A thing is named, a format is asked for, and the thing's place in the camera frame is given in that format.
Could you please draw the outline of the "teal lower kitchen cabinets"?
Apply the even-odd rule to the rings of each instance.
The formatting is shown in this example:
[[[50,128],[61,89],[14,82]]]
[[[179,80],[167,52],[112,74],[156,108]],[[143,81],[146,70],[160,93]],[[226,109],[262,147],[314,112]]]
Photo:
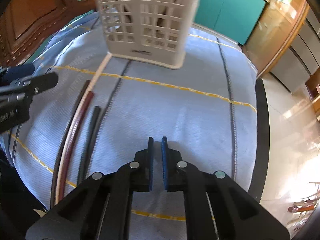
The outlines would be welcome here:
[[[266,0],[199,0],[194,22],[245,44],[265,5]]]

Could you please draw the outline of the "black short chopstick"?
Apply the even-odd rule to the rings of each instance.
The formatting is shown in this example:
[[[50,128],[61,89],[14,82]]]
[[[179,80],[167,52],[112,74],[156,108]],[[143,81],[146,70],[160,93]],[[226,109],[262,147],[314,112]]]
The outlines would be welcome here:
[[[79,165],[79,170],[78,170],[78,177],[77,177],[77,185],[80,185],[86,176],[86,163],[87,163],[87,157],[88,157],[88,153],[89,153],[89,145],[91,142],[91,138],[93,136],[94,128],[97,123],[100,111],[101,111],[100,106],[95,106],[93,109],[93,113],[92,113],[89,127],[87,130],[85,147],[84,147],[84,150],[81,155],[81,160],[80,160],[80,165]]]

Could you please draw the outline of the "blue checked tablecloth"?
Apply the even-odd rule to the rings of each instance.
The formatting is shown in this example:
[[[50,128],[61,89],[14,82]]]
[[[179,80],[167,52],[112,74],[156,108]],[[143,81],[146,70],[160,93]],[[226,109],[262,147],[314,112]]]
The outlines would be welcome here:
[[[103,27],[91,13],[58,31],[34,60],[35,74],[56,72],[55,88],[34,97],[30,119],[1,135],[27,189],[50,206],[53,168],[66,125],[86,80],[107,54]],[[68,169],[66,192],[76,186],[95,106],[103,120],[89,173],[115,172],[154,139],[153,189],[135,193],[131,239],[186,239],[183,194],[168,193],[161,140],[201,171],[222,170],[249,189],[257,148],[257,69],[229,42],[190,29],[183,66],[172,70],[113,57],[93,89]]]

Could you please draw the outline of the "reddish brown chopstick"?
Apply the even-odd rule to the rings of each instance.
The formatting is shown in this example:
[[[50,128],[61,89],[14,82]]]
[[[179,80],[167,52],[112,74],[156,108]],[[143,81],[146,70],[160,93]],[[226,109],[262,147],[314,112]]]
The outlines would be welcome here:
[[[63,152],[63,155],[62,155],[63,160],[61,162],[62,165],[60,166],[60,170],[58,173],[59,182],[57,183],[55,204],[57,204],[64,196],[68,167],[69,167],[69,162],[74,149],[75,141],[77,139],[81,124],[83,122],[83,119],[85,117],[85,114],[87,112],[87,109],[89,107],[89,104],[91,103],[93,96],[94,96],[94,93],[92,91],[85,93],[85,98],[80,102],[80,105],[73,119],[71,130],[68,136],[69,140],[67,142],[67,145],[66,145],[67,147],[65,152]]]

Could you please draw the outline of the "carved wooden chair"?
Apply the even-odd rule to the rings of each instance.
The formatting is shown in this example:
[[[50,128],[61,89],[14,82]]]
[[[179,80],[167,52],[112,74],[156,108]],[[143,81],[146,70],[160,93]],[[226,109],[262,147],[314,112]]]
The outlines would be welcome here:
[[[1,0],[1,65],[25,63],[46,38],[95,8],[94,0]]]

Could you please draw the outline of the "white plastic utensil basket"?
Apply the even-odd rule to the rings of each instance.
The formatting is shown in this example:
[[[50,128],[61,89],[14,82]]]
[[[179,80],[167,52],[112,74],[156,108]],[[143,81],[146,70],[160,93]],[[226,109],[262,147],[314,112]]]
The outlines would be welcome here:
[[[108,52],[114,57],[181,68],[199,0],[96,0]]]

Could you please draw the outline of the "silver refrigerator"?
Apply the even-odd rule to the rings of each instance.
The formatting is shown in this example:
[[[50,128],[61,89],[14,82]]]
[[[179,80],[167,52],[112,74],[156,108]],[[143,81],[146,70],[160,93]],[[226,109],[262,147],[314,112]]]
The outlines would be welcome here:
[[[312,10],[271,73],[291,93],[319,70],[319,21]]]

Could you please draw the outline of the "glass sliding door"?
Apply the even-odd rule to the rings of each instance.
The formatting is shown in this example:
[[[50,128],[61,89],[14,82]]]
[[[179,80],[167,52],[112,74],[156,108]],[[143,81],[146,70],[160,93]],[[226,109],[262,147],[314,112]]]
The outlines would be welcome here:
[[[260,77],[275,66],[289,48],[309,12],[306,0],[268,0],[244,52]]]

